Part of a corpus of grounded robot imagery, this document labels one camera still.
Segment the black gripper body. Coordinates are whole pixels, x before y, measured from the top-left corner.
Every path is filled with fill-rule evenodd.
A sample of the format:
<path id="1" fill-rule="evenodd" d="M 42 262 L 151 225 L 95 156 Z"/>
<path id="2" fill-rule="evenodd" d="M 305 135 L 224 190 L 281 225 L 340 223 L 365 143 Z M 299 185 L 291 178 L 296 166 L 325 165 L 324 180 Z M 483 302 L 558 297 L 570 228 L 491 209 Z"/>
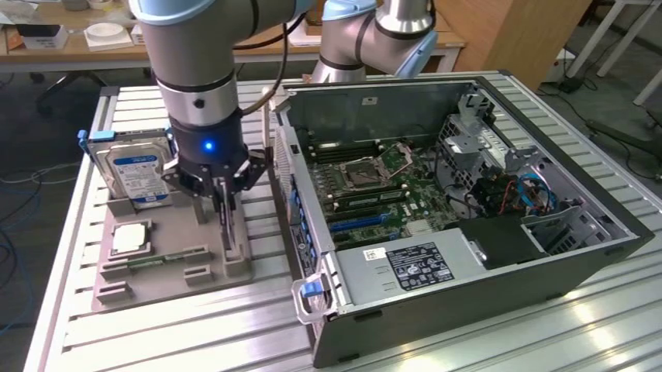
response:
<path id="1" fill-rule="evenodd" d="M 233 174 L 248 160 L 248 150 L 241 135 L 241 112 L 208 126 L 193 126 L 169 118 L 177 156 L 189 173 L 203 173 L 204 167 L 212 177 Z"/>

